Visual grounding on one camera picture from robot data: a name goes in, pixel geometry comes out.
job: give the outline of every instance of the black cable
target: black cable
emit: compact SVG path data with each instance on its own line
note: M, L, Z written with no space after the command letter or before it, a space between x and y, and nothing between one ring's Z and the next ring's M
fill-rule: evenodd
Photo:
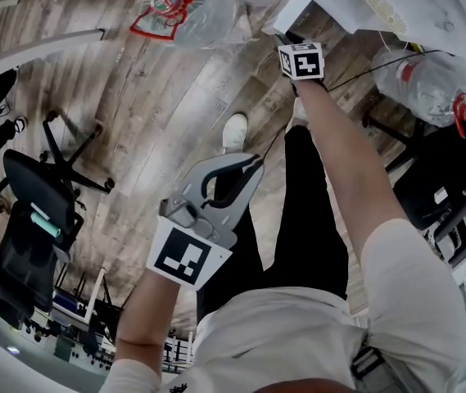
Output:
M284 129L285 127L282 127L281 129L279 129L276 135L274 136L273 141L270 143L269 148L265 151L265 154L262 157L263 161L265 161L265 157L267 157L267 155L269 154L269 151L271 150L271 148L273 148L273 145L276 143L276 139L278 138L278 136L282 133Z
M9 102L7 102L7 99L5 100L5 105L0 106L0 118L5 118L11 113L11 107L9 106Z
M408 56L403 56L402 58L398 58L397 60L393 60L393 61L389 61L387 62L386 64L382 64L382 65L379 65L378 67L374 67L370 70L366 70L364 71L363 73L360 73L359 75L356 75L355 77L351 77L350 79L346 80L344 83L342 84L338 84L337 86L335 86L334 88L332 89L329 89L328 90L328 93L330 92L333 92L335 90L337 90L338 88L341 88L342 86L345 86L346 84L354 81L354 80L357 80L359 79L360 77L364 76L364 75L369 75L371 73L373 73L374 71L376 70L380 70L384 67L388 67L390 66L391 64L395 64L397 62L400 62L400 61L403 61L403 60L408 60L410 58L413 58L414 56L425 56L426 54L432 54L433 52L441 52L441 50L439 49L433 49L431 51L424 51L424 52L417 52L416 54L409 54ZM280 129L276 135L274 136L273 138L273 141L271 142L271 144L269 145L269 148L267 149L267 151L265 152L264 156L262 157L262 160L265 160L265 157L267 157L267 155L269 154L269 151L271 150L271 148L273 148L273 145L274 143L276 142L276 139L278 138L278 136L280 135L280 133L283 131L284 129Z
M364 71L364 73L360 73L359 75L356 75L355 77L352 77L352 78L346 80L346 81L345 81L344 83L342 83L342 84L338 84L338 85L335 86L334 88L329 89L328 92L329 92L329 93L330 93L330 92L333 92L333 91L337 90L338 88L341 88L342 86L345 86L346 84L352 82L353 80L359 79L359 78L362 77L363 75L368 75L368 74L370 74L370 73L373 73L373 72L376 71L376 70L380 70L380 69L382 69L382 68L384 68L384 67L388 67L388 66L390 66L391 64L395 64L395 63L397 63L397 62L400 62L400 61L403 61L403 60L407 60L407 59L409 59L409 58L413 58L414 56L425 56L426 54L431 54L431 53L433 53L433 52L441 52L441 50L439 50L439 49L433 49L433 50L431 50L431 51L426 51L426 52L420 52L420 53L417 52L416 54L410 54L410 55L408 55L408 56L403 56L402 58L398 58L397 60L389 61L389 62L387 62L386 64L382 64L382 65L379 65L378 67L374 67L374 68L372 68L372 69L370 69L370 70L366 70L366 71Z

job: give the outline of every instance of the black office chair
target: black office chair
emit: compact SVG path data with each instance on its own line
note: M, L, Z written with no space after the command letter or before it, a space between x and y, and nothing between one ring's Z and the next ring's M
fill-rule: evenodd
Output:
M364 117L364 126L376 126L376 120ZM383 124L379 129L396 138L396 131ZM466 123L465 138L450 126L424 135L426 124L417 120L412 138L402 136L406 150L394 159L388 171L409 160L414 163L398 180L394 189L411 223L419 230L427 230L438 223L432 240L435 246L448 235L459 238L459 247L449 263L456 267L466 258ZM442 188L447 198L437 204L435 194Z
M74 193L56 175L59 169L13 150L5 153L3 166L18 201L0 244L0 317L16 328L34 307L51 311L58 256L70 259L84 220L75 213ZM33 222L35 211L61 230L58 237Z
M89 187L91 189L96 189L97 191L104 193L111 193L111 190L115 187L115 182L111 178L105 181L104 185L99 185L96 182L92 181L89 178L86 178L82 174L76 172L72 166L79 159L82 153L89 147L89 145L100 136L102 133L102 126L97 125L94 131L88 136L87 140L76 150L69 160L65 160L61 154L60 148L58 147L54 136L52 135L51 128L49 124L53 122L58 117L58 113L51 111L48 113L47 118L43 122L43 131L45 132L45 137L47 138L48 145L51 148L52 158L54 159L54 165L48 165L50 169L55 169L56 173L61 177L63 183L67 188L73 192L72 183L76 182L82 186ZM48 152L44 151L40 155L40 161L46 163L48 160Z

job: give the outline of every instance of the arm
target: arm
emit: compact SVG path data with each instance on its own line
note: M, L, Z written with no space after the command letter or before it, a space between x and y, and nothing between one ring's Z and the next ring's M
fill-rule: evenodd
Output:
M116 335L116 360L144 363L161 377L165 339L180 285L146 269L125 306Z
M371 233L390 219L405 219L405 213L391 189L380 156L336 102L315 82L295 85L360 260Z
M453 277L405 220L365 137L319 85L296 88L362 264L369 344L405 363L430 391L453 391L466 333Z

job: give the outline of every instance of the wood plank floor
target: wood plank floor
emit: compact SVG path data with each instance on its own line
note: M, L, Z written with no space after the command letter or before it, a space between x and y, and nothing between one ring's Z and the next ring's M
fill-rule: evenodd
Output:
M124 302L143 271L159 200L197 160L219 153L228 117L236 111L247 113L247 150L263 153L291 118L294 98L288 80L278 69L273 39L260 32L267 11L250 13L257 40L247 45L184 51L128 33L137 14L137 1L21 0L19 6L0 11L0 51L64 32L106 31L100 43L21 67L19 82L8 100L13 116L29 118L29 128L9 147L38 158L47 148L41 122L51 109L61 114L52 127L64 151L74 150L96 123L104 126L104 134L78 169L99 182L110 175L116 189L109 196L82 190L80 200L87 211L80 213L85 225L73 248L75 262L65 287L75 287L85 272L89 283L84 294L88 295L106 262L111 297L117 305ZM382 47L376 33L347 36L314 6L297 23L296 32L323 44L328 88L367 70ZM356 123L368 110L398 129L407 130L412 125L404 108L378 97L370 75L339 88L333 97ZM386 162L402 149L376 130L365 132ZM285 195L283 153L281 134L267 157L264 180L251 203L265 266L272 262ZM3 176L0 153L0 180ZM12 201L9 190L3 195ZM334 200L333 208L337 212ZM342 218L338 213L336 216L348 242ZM0 233L7 219L6 215L0 217ZM366 307L354 255L348 294L351 311ZM188 329L195 324L195 296L184 291L174 326Z

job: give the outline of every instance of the shoe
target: shoe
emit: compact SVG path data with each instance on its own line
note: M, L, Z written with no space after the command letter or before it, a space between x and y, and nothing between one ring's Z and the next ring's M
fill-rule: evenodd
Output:
M231 116L224 126L224 153L242 152L248 129L249 123L245 114L238 112Z
M24 129L27 128L29 121L24 116L18 116L14 120L14 127L16 128L16 133L21 133Z
M292 127L295 127L297 125L301 125L302 127L306 128L309 126L309 119L307 118L307 114L305 113L304 104L301 102L301 99L299 97L295 99L295 106L292 110L292 118L289 121L289 124L287 125L285 134L287 134Z

